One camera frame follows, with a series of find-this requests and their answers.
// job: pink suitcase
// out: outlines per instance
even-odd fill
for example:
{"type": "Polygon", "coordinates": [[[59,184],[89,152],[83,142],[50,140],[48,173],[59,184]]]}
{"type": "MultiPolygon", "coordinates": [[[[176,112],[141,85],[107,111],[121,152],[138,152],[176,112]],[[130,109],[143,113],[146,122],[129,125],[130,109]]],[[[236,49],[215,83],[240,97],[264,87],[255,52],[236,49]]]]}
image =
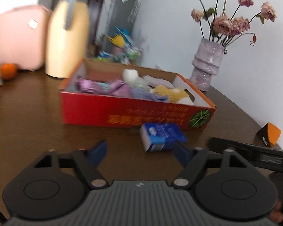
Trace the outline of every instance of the pink suitcase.
{"type": "Polygon", "coordinates": [[[0,14],[0,64],[36,70],[45,60],[47,25],[51,11],[31,5],[0,14]]]}

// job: open box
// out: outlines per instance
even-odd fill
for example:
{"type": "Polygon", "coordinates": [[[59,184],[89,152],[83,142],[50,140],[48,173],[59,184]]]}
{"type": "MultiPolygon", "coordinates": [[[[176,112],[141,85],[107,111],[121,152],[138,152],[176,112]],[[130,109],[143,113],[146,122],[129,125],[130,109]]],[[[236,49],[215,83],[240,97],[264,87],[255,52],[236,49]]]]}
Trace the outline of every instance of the open box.
{"type": "Polygon", "coordinates": [[[203,130],[216,110],[212,101],[180,74],[121,63],[82,60],[59,89],[66,124],[132,127],[145,122],[176,123],[182,130],[203,130]],[[87,78],[90,71],[121,74],[125,68],[136,69],[140,77],[150,75],[170,81],[188,91],[195,98],[195,105],[94,95],[78,90],[77,78],[87,78]]]}

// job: orange fruit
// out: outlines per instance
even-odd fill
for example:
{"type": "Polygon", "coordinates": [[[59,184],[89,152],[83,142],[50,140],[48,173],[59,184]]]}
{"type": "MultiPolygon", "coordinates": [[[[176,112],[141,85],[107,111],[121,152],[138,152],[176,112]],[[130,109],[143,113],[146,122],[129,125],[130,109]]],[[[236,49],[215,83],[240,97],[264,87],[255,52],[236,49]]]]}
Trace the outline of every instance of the orange fruit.
{"type": "Polygon", "coordinates": [[[17,75],[17,66],[13,63],[5,63],[0,65],[1,78],[4,81],[12,80],[17,75]]]}

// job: blue box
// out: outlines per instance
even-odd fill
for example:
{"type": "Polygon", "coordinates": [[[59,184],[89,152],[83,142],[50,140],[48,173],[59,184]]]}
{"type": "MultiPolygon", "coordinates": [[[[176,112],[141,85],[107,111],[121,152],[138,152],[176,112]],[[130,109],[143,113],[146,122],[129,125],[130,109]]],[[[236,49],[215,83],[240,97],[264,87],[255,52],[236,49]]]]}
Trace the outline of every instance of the blue box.
{"type": "Polygon", "coordinates": [[[140,135],[146,152],[171,150],[175,141],[187,141],[177,124],[144,123],[140,135]]]}

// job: hand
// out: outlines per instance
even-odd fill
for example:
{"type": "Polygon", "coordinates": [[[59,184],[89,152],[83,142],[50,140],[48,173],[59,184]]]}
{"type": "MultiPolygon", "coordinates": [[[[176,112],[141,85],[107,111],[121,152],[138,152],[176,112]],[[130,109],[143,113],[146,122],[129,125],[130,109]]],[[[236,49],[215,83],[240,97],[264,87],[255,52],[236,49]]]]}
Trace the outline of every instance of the hand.
{"type": "Polygon", "coordinates": [[[278,200],[269,218],[275,223],[279,224],[283,221],[283,213],[281,213],[281,202],[278,200]]]}

